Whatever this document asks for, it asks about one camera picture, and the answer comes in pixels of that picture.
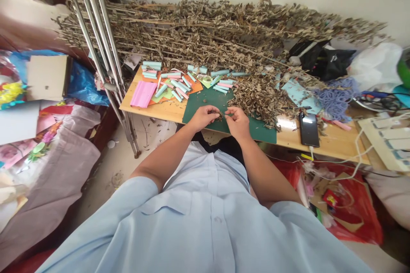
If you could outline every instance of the tiled floor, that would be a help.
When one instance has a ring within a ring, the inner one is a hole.
[[[172,136],[176,130],[176,124],[173,122],[150,119],[136,114],[133,115],[133,120],[142,154],[138,159],[134,159],[131,146],[127,142],[122,128],[119,127],[112,137],[118,143],[112,149],[105,149],[94,175],[87,183],[78,213],[71,226],[72,230],[97,211],[110,198],[115,189],[130,176],[138,164],[148,156],[150,151]],[[204,130],[203,134],[210,144],[216,144],[221,138],[227,136],[227,134],[207,130]],[[275,146],[269,151],[269,154],[277,155],[277,150],[281,150],[281,148]],[[387,255],[378,246],[355,242],[344,242],[344,244],[357,253],[375,272],[404,271],[403,265]]]

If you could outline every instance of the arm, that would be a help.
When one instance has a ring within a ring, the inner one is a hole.
[[[283,174],[266,157],[249,132],[249,119],[238,107],[229,107],[225,115],[232,136],[242,149],[246,172],[261,205],[270,208],[281,200],[295,201],[300,198]]]
[[[180,164],[194,134],[214,122],[218,117],[218,108],[211,105],[200,107],[189,123],[145,158],[133,171],[130,178],[137,176],[148,177],[155,182],[158,191],[161,192],[167,180]]]

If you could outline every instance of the red plastic bag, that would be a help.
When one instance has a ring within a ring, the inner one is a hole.
[[[352,167],[334,163],[315,163],[315,165],[317,168],[326,166],[329,171],[336,173],[336,177],[341,173],[352,175],[354,170]],[[363,225],[355,232],[350,232],[335,220],[337,225],[328,228],[328,230],[339,240],[381,245],[383,243],[383,231],[377,219],[371,198],[367,193],[362,175],[356,173],[354,179],[332,181],[332,185],[337,184],[340,184],[344,190],[351,194],[354,203],[352,205],[345,204],[345,206],[341,206],[342,208],[336,208],[332,215],[345,222],[352,224],[363,223]]]
[[[273,164],[281,171],[287,181],[289,181],[292,187],[296,190],[300,178],[300,168],[297,166],[298,163],[275,160]]]

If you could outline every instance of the phone screen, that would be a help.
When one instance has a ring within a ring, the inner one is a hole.
[[[300,138],[303,145],[320,147],[319,134],[317,131],[316,115],[302,112],[299,114],[300,121]]]

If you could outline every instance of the blue plastic bag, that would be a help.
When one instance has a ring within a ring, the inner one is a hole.
[[[10,62],[16,67],[19,77],[23,83],[27,84],[27,62],[32,55],[65,55],[52,50],[30,50],[23,52],[12,52],[9,57]],[[77,98],[92,105],[109,106],[110,102],[104,91],[97,91],[94,84],[94,76],[76,60],[73,61],[71,70],[70,86],[68,87],[68,97]]]
[[[92,105],[110,105],[105,91],[97,91],[93,74],[75,60],[73,61],[73,67],[71,69],[68,97],[77,98]]]

